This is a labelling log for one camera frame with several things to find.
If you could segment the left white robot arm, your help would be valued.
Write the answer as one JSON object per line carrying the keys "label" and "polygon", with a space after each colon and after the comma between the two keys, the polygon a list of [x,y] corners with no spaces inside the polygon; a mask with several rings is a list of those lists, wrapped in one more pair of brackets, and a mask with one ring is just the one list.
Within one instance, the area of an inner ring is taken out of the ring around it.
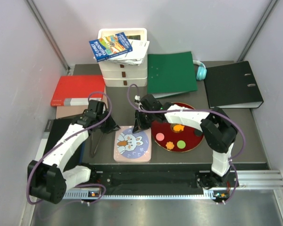
{"label": "left white robot arm", "polygon": [[65,166],[78,147],[91,136],[92,131],[98,129],[103,134],[109,134],[120,127],[104,102],[91,99],[87,109],[73,118],[54,147],[38,161],[29,163],[26,198],[31,205],[34,204],[30,199],[32,196],[57,204],[68,190],[82,183],[89,187],[97,183],[98,176],[89,167],[77,165],[65,170]]}

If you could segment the silver tin lid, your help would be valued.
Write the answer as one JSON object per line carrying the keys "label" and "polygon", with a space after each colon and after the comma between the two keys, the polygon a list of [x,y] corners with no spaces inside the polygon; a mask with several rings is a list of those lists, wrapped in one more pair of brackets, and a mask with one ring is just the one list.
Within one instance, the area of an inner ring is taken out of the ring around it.
{"label": "silver tin lid", "polygon": [[133,126],[121,126],[115,133],[113,157],[116,162],[149,162],[151,148],[151,129],[133,133]]}

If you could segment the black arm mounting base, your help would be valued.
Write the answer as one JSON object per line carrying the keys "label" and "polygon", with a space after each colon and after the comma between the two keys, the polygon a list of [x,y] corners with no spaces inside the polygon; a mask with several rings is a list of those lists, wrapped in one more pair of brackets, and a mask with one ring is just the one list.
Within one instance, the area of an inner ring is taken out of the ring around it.
{"label": "black arm mounting base", "polygon": [[208,164],[94,164],[90,182],[100,182],[113,188],[122,184],[185,184],[192,188],[231,187],[237,177],[227,172],[219,177]]}

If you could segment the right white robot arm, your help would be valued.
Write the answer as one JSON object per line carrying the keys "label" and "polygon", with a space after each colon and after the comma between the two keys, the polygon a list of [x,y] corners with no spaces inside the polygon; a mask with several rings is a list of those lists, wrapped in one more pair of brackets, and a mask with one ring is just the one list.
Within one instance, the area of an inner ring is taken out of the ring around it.
{"label": "right white robot arm", "polygon": [[144,97],[136,95],[134,132],[149,129],[154,121],[180,124],[200,132],[213,151],[211,182],[222,186],[228,180],[232,148],[237,136],[237,129],[228,121],[228,116],[221,108],[212,111],[196,111],[167,102],[161,104],[152,94]]}

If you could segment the metal tongs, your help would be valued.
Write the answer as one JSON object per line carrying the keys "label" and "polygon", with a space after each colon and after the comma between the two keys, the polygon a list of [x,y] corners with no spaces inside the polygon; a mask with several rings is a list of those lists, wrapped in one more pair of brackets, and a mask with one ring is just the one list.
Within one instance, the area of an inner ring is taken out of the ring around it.
{"label": "metal tongs", "polygon": [[97,149],[100,145],[100,142],[102,140],[103,134],[101,131],[94,131],[91,132],[90,135],[90,151],[89,156],[93,158],[97,152]]}

